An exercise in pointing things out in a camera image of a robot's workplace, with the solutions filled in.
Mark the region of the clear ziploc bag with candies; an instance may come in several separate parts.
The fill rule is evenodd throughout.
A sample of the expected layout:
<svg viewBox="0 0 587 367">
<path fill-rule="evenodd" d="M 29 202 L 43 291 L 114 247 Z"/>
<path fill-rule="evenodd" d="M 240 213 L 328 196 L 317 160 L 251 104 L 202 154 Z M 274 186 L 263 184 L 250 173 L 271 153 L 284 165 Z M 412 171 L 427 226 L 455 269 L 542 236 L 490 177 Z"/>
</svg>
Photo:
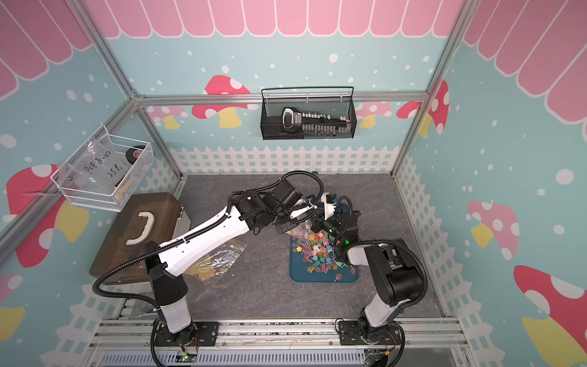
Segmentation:
<svg viewBox="0 0 587 367">
<path fill-rule="evenodd" d="M 208 252 L 190 266 L 185 275 L 209 283 L 221 278 L 243 254 L 246 246 L 232 239 Z"/>
</svg>

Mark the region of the yellow duck ziploc bag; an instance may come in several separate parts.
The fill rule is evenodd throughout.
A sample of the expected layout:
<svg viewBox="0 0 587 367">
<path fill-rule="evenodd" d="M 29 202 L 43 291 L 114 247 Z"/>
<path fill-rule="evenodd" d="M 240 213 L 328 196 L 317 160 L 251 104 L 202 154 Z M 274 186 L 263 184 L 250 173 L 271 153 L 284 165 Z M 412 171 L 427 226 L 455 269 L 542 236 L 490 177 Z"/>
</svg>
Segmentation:
<svg viewBox="0 0 587 367">
<path fill-rule="evenodd" d="M 286 233 L 295 239 L 309 239 L 310 235 L 316 235 L 323 230 L 324 222 L 324 215 L 309 217 L 303 222 L 301 218 L 294 218 Z"/>
</svg>

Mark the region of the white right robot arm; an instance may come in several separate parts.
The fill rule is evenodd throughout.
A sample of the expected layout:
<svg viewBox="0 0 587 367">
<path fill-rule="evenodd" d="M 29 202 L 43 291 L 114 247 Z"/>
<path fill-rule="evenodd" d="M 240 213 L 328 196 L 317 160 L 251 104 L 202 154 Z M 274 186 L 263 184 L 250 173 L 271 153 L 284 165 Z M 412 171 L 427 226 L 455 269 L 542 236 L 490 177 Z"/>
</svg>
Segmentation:
<svg viewBox="0 0 587 367">
<path fill-rule="evenodd" d="M 347 210 L 326 218 L 322 211 L 311 220 L 314 232 L 327 235 L 336 261 L 365 266 L 375 286 L 375 296 L 354 321 L 340 321 L 336 328 L 342 344 L 399 343 L 400 326 L 394 319 L 426 295 L 428 276 L 418 256 L 402 238 L 361 239 L 360 212 Z"/>
</svg>

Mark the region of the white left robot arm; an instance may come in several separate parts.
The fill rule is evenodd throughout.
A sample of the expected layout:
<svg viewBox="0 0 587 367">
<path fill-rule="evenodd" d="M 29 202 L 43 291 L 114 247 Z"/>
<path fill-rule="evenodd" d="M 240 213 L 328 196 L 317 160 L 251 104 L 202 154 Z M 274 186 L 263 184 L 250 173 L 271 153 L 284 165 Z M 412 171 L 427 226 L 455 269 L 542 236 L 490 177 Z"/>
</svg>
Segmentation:
<svg viewBox="0 0 587 367">
<path fill-rule="evenodd" d="M 226 208 L 213 218 L 162 245 L 150 242 L 151 252 L 101 275 L 93 284 L 93 292 L 104 298 L 133 298 L 153 305 L 168 331 L 174 335 L 194 330 L 183 273 L 204 255 L 246 232 L 257 233 L 275 223 L 294 223 L 291 214 L 298 203 L 305 202 L 305 210 L 313 209 L 315 201 L 323 194 L 323 183 L 318 183 L 316 196 L 304 197 L 287 180 L 297 174 L 296 171 L 285 174 L 266 187 L 232 192 Z M 101 289 L 105 280 L 141 261 L 146 264 L 154 298 Z"/>
</svg>

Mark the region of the socket wrench set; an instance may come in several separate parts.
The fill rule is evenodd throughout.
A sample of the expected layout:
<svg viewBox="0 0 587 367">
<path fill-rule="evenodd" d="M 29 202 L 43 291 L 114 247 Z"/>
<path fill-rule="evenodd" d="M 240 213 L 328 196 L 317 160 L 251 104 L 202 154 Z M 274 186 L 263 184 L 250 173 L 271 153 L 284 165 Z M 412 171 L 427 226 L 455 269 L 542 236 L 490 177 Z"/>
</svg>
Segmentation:
<svg viewBox="0 0 587 367">
<path fill-rule="evenodd" d="M 299 135 L 303 139 L 335 137 L 352 138 L 354 122 L 347 116 L 331 116 L 318 113 L 302 113 L 285 108 L 281 114 L 281 128 L 289 135 Z"/>
</svg>

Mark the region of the black tape roll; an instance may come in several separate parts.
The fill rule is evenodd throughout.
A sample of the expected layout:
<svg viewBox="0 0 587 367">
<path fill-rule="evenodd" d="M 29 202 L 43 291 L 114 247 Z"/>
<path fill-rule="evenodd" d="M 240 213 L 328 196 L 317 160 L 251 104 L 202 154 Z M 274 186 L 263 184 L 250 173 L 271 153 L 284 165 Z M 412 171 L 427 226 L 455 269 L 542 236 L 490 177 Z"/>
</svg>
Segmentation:
<svg viewBox="0 0 587 367">
<path fill-rule="evenodd" d="M 125 157 L 128 163 L 130 163 L 130 165 L 133 165 L 138 158 L 141 156 L 141 154 L 143 153 L 143 151 L 145 150 L 146 146 L 145 145 L 138 145 L 138 146 L 134 146 L 129 148 L 126 152 L 125 152 Z"/>
</svg>

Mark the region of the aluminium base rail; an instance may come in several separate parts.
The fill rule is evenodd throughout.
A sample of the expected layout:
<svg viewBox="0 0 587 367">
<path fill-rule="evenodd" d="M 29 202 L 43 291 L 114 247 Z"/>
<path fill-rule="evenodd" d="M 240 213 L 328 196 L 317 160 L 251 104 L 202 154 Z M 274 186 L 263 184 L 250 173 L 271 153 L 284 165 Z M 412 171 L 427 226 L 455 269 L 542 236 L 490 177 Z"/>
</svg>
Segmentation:
<svg viewBox="0 0 587 367">
<path fill-rule="evenodd" d="M 156 347 L 165 366 L 367 366 L 388 355 L 400 366 L 474 366 L 455 318 L 399 318 L 382 344 L 343 334 L 351 321 L 227 319 L 192 345 Z"/>
</svg>

